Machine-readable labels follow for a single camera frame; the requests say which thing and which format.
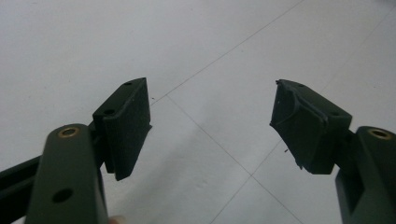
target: brass insert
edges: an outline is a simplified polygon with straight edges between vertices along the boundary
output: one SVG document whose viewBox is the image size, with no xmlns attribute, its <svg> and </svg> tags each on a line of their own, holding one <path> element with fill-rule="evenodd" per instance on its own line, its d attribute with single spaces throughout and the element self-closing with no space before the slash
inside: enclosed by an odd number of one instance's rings
<svg viewBox="0 0 396 224">
<path fill-rule="evenodd" d="M 380 129 L 370 129 L 368 132 L 370 135 L 383 140 L 390 140 L 392 138 L 392 135 L 390 133 L 387 133 Z"/>
<path fill-rule="evenodd" d="M 79 128 L 76 127 L 68 127 L 60 132 L 58 132 L 58 136 L 61 138 L 68 138 L 68 137 L 73 137 L 79 133 Z"/>
</svg>

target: floor tile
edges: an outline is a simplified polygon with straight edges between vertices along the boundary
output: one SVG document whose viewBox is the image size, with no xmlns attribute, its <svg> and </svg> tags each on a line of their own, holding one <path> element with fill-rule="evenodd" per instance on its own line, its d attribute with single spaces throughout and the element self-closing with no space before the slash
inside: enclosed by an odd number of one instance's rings
<svg viewBox="0 0 396 224">
<path fill-rule="evenodd" d="M 0 170 L 40 154 L 51 130 L 89 123 L 123 82 L 147 77 L 157 101 L 299 2 L 3 2 Z"/>
<path fill-rule="evenodd" d="M 168 98 L 151 114 L 132 176 L 105 175 L 109 214 L 131 223 L 210 223 L 248 173 Z"/>
<path fill-rule="evenodd" d="M 264 161 L 254 177 L 304 224 L 341 224 L 335 176 L 300 170 L 284 142 Z"/>
<path fill-rule="evenodd" d="M 303 1 L 169 95 L 252 174 L 279 140 L 268 126 L 275 81 L 322 90 L 389 11 Z"/>
<path fill-rule="evenodd" d="M 352 131 L 376 126 L 396 133 L 395 39 L 396 8 L 323 92 L 353 116 Z"/>
<path fill-rule="evenodd" d="M 252 177 L 213 222 L 221 223 L 301 224 Z"/>
</svg>

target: screw hole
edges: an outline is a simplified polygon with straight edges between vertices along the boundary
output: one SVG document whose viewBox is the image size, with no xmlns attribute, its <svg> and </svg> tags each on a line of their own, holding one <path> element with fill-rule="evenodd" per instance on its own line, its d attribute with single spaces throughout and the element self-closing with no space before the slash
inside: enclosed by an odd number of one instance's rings
<svg viewBox="0 0 396 224">
<path fill-rule="evenodd" d="M 112 114 L 114 114 L 115 112 L 116 112 L 115 110 L 109 109 L 109 110 L 106 110 L 106 111 L 105 111 L 105 114 L 106 114 L 106 115 L 112 115 Z"/>
<path fill-rule="evenodd" d="M 76 127 L 65 128 L 58 132 L 58 136 L 61 138 L 73 137 L 78 134 L 78 131 L 79 128 Z"/>
<path fill-rule="evenodd" d="M 71 189 L 62 189 L 56 192 L 53 197 L 52 201 L 54 203 L 64 203 L 66 202 L 71 196 L 73 195 L 73 190 Z"/>
<path fill-rule="evenodd" d="M 380 139 L 389 140 L 392 138 L 392 135 L 379 129 L 370 129 L 368 132 Z"/>
</svg>

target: gray tile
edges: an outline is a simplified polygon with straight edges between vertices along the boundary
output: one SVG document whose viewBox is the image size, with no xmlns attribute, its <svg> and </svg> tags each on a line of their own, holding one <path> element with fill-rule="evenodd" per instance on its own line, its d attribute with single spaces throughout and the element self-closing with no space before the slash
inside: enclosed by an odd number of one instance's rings
<svg viewBox="0 0 396 224">
<path fill-rule="evenodd" d="M 268 125 L 276 84 L 265 87 L 260 77 L 228 76 L 221 68 L 214 65 L 170 97 L 253 174 L 280 139 Z"/>
<path fill-rule="evenodd" d="M 374 30 L 323 95 L 352 114 L 351 130 L 396 132 L 396 9 Z"/>
<path fill-rule="evenodd" d="M 132 175 L 105 175 L 109 214 L 131 223 L 210 223 L 248 173 L 168 98 L 151 108 L 152 130 Z"/>
<path fill-rule="evenodd" d="M 222 223 L 301 224 L 252 177 L 213 222 Z"/>
<path fill-rule="evenodd" d="M 304 224 L 341 224 L 335 176 L 311 175 L 300 170 L 281 142 L 254 177 Z"/>
</svg>

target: finger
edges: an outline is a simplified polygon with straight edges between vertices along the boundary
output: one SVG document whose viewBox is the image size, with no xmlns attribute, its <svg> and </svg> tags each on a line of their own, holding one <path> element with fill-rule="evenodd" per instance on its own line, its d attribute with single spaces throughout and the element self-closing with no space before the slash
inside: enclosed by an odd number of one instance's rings
<svg viewBox="0 0 396 224">
<path fill-rule="evenodd" d="M 110 217 L 108 224 L 126 224 L 126 219 L 123 216 Z"/>
</svg>

